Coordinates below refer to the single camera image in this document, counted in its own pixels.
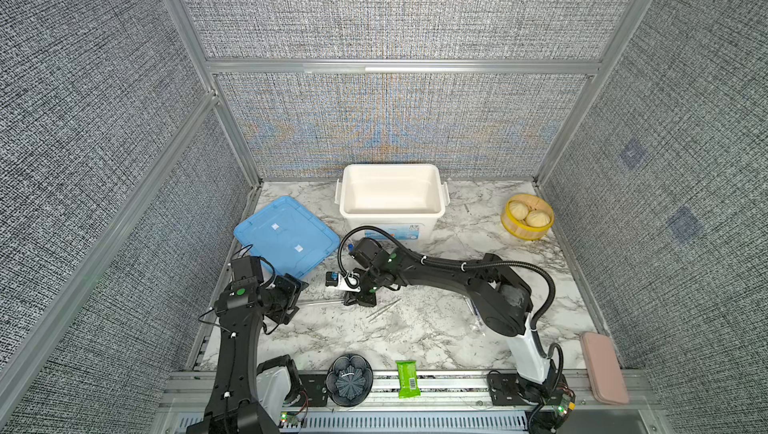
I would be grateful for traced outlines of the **blue capped test tube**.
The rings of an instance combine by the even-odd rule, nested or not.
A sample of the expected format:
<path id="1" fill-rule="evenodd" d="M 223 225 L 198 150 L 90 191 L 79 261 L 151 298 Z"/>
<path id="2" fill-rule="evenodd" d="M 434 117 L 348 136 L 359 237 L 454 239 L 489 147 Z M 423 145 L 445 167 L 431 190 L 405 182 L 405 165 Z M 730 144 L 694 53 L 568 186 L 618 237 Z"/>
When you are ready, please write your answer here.
<path id="1" fill-rule="evenodd" d="M 297 306 L 300 308 L 315 307 L 315 306 L 331 306 L 331 305 L 344 305 L 343 298 L 335 299 L 320 299 L 320 300 L 301 300 L 297 302 Z"/>

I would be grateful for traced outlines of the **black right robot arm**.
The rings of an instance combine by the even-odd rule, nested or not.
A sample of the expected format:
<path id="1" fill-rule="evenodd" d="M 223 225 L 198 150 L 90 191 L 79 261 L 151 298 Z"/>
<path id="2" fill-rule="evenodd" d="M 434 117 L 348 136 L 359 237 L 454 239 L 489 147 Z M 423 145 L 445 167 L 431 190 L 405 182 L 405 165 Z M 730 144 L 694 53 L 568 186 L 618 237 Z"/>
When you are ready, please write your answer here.
<path id="1" fill-rule="evenodd" d="M 362 238 L 349 252 L 357 266 L 349 271 L 337 254 L 336 287 L 345 287 L 345 302 L 373 307 L 376 293 L 425 286 L 468 299 L 482 323 L 504 337 L 515 361 L 518 395 L 542 404 L 559 382 L 555 366 L 540 341 L 537 323 L 551 307 L 556 286 L 543 268 L 505 261 L 495 254 L 459 261 L 417 253 L 400 243 L 391 251 L 376 239 Z"/>

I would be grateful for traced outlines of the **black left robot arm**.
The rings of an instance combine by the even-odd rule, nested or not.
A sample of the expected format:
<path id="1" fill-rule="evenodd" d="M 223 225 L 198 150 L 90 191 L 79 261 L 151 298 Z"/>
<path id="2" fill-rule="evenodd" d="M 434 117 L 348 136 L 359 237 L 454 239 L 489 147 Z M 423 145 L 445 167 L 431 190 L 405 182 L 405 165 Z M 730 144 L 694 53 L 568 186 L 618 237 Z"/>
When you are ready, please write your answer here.
<path id="1" fill-rule="evenodd" d="M 296 303 L 308 284 L 289 274 L 265 282 L 259 276 L 230 283 L 214 304 L 222 330 L 220 351 L 211 396 L 201 421 L 188 433 L 277 433 L 273 418 L 258 397 L 257 376 L 272 368 L 285 368 L 288 391 L 278 396 L 277 410 L 301 390 L 295 364 L 288 356 L 257 364 L 258 341 L 265 332 L 264 319 L 286 325 L 298 311 Z"/>

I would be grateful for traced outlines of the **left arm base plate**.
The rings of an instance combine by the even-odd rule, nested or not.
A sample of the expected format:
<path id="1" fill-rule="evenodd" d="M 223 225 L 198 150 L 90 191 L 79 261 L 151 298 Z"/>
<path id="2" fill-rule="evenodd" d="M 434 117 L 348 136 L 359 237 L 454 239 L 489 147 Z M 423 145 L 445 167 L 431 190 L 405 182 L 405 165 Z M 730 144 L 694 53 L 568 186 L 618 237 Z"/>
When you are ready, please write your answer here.
<path id="1" fill-rule="evenodd" d="M 302 374 L 291 378 L 291 387 L 284 400 L 284 407 L 298 410 L 300 407 L 326 407 L 328 403 L 325 374 Z"/>

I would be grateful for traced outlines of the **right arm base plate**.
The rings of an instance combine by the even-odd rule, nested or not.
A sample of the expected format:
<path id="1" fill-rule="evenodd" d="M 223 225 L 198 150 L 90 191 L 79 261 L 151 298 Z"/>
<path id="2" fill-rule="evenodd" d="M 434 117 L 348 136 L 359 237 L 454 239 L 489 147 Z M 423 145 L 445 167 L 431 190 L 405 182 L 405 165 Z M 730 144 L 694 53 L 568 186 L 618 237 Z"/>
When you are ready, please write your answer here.
<path id="1" fill-rule="evenodd" d="M 491 370 L 486 383 L 494 406 L 534 406 L 542 400 L 536 386 L 521 380 L 516 373 Z"/>

